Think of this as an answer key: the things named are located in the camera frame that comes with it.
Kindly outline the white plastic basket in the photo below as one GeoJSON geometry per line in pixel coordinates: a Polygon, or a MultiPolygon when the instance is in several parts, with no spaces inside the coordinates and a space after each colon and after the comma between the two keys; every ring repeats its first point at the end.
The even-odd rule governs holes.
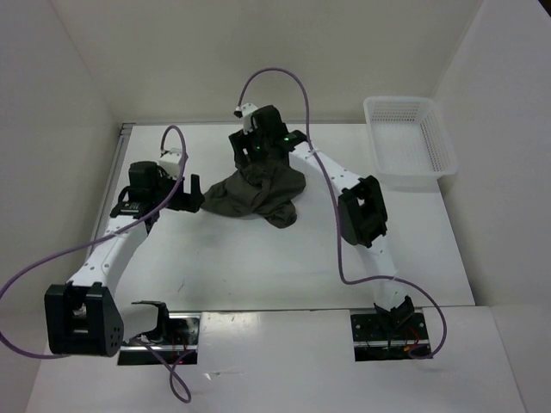
{"type": "Polygon", "coordinates": [[[379,175],[437,180],[457,172],[455,151],[434,100],[371,96],[363,109],[379,175]]]}

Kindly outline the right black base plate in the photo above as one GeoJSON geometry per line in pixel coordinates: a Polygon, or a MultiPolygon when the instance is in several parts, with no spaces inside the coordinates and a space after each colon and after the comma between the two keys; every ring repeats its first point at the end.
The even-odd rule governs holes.
{"type": "Polygon", "coordinates": [[[356,311],[350,314],[350,324],[356,362],[402,361],[411,355],[431,353],[430,339],[424,315],[416,311],[396,331],[387,333],[375,311],[356,311]]]}

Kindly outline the aluminium table edge rail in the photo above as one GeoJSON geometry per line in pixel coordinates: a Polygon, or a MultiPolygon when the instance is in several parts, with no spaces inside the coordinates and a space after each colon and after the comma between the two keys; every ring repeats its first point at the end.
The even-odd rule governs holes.
{"type": "Polygon", "coordinates": [[[115,156],[108,175],[108,185],[106,187],[105,196],[102,203],[101,216],[98,221],[98,234],[102,235],[107,227],[107,220],[112,208],[115,197],[117,182],[121,174],[124,157],[126,156],[128,140],[133,131],[134,123],[124,123],[121,125],[120,134],[117,140],[115,156]]]}

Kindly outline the olive green shorts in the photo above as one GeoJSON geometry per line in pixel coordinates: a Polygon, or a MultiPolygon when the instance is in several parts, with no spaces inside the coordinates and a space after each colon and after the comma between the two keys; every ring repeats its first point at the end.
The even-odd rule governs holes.
{"type": "Polygon", "coordinates": [[[297,218],[293,199],[306,188],[305,175],[283,162],[266,160],[238,168],[204,194],[201,208],[228,218],[257,215],[278,229],[297,218]]]}

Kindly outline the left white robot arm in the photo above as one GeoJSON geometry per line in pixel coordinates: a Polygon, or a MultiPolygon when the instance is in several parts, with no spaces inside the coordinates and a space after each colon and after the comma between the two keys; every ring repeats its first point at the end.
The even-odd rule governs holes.
{"type": "Polygon", "coordinates": [[[47,336],[53,354],[111,357],[142,335],[155,344],[169,339],[172,323],[164,302],[134,301],[124,310],[115,303],[121,277],[161,210],[196,213],[204,201],[198,175],[191,175],[186,192],[181,174],[172,175],[169,169],[167,163],[132,163],[129,183],[109,215],[104,241],[66,283],[46,290],[47,336]]]}

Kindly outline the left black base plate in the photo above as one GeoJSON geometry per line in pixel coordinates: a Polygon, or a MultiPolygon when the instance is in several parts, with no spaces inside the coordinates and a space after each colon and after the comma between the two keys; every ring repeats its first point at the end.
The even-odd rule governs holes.
{"type": "Polygon", "coordinates": [[[196,365],[201,316],[196,313],[170,314],[162,328],[142,333],[125,342],[118,355],[117,365],[123,367],[161,365],[144,343],[169,365],[196,365]]]}

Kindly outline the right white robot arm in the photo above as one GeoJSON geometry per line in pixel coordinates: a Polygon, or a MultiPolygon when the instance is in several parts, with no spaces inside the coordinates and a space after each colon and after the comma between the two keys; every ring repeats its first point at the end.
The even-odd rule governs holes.
{"type": "Polygon", "coordinates": [[[342,242],[362,246],[372,255],[378,271],[369,280],[405,283],[396,278],[393,260],[387,249],[387,209],[381,185],[373,177],[360,177],[316,149],[309,132],[289,131],[277,108],[257,108],[252,103],[239,104],[234,115],[243,122],[241,131],[229,139],[237,167],[244,169],[262,161],[289,164],[289,158],[302,159],[326,180],[333,203],[337,226],[337,260],[342,261],[342,242]]]}

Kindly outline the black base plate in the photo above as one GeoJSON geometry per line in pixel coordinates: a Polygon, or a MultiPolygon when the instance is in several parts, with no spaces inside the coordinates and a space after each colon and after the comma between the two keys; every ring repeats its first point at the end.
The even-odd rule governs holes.
{"type": "Polygon", "coordinates": [[[196,313],[170,314],[162,328],[142,333],[125,342],[118,355],[117,365],[123,367],[161,365],[144,343],[169,365],[196,365],[201,316],[196,313]]]}
{"type": "Polygon", "coordinates": [[[416,311],[396,331],[387,333],[375,311],[356,311],[350,314],[350,324],[356,362],[402,361],[411,355],[431,353],[430,339],[424,315],[416,311]]]}

